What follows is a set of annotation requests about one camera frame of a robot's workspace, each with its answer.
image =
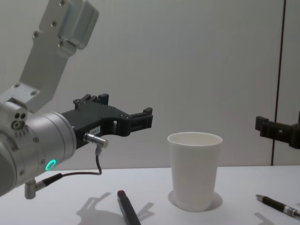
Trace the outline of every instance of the cable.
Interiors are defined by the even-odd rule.
[[[66,174],[58,173],[52,177],[48,177],[46,179],[41,180],[39,183],[37,183],[37,190],[45,188],[48,185],[58,181],[59,179],[61,179],[63,177],[67,177],[67,176],[72,176],[72,175],[97,175],[97,176],[99,176],[102,174],[102,169],[101,169],[101,166],[99,163],[98,155],[96,155],[96,164],[97,164],[97,168],[98,168],[99,172],[70,172],[70,173],[66,173]]]
[[[99,172],[70,172],[70,173],[66,173],[63,174],[62,177],[67,177],[67,176],[72,176],[72,175],[101,175],[102,174],[102,169],[99,163],[99,156],[96,155],[96,164],[97,164],[97,168],[99,170]]]

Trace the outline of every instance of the pen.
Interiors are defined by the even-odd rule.
[[[141,225],[125,191],[118,191],[118,202],[127,225]]]
[[[295,219],[300,220],[300,211],[298,211],[290,206],[287,206],[281,202],[277,202],[269,197],[263,196],[263,195],[256,195],[256,198],[260,202],[262,202],[280,212],[283,212],[284,214],[294,217]]]

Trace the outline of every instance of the white wall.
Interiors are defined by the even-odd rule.
[[[106,137],[104,168],[169,165],[166,137],[211,132],[221,165],[270,165],[255,117],[274,117],[282,0],[91,0],[100,11],[88,47],[66,67],[44,110],[64,112],[87,93],[128,113],[154,108],[153,128]],[[47,0],[0,2],[0,90],[19,78]],[[94,147],[57,169],[95,168]]]
[[[277,121],[298,122],[300,111],[300,1],[286,2],[285,32],[282,51],[281,79]],[[300,150],[275,142],[274,165],[299,165]]]

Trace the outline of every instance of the cup rim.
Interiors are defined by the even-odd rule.
[[[180,142],[175,142],[175,141],[172,141],[170,138],[172,138],[173,136],[175,135],[181,135],[181,134],[201,134],[201,135],[211,135],[211,136],[214,136],[218,139],[218,142],[214,143],[214,144],[183,144],[183,143],[180,143]],[[223,142],[223,139],[221,137],[219,137],[218,135],[214,135],[214,134],[210,134],[210,133],[205,133],[205,132],[178,132],[178,133],[175,133],[175,134],[171,134],[167,137],[167,140],[170,142],[170,143],[173,143],[173,144],[177,144],[177,145],[180,145],[180,146],[192,146],[192,147],[205,147],[205,146],[214,146],[214,145],[218,145],[220,143]]]

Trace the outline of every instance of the green led ring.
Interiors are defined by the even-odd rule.
[[[46,166],[46,171],[48,171],[48,170],[51,170],[54,166],[55,166],[55,164],[56,164],[56,160],[55,159],[52,159],[48,164],[47,164],[47,166]]]

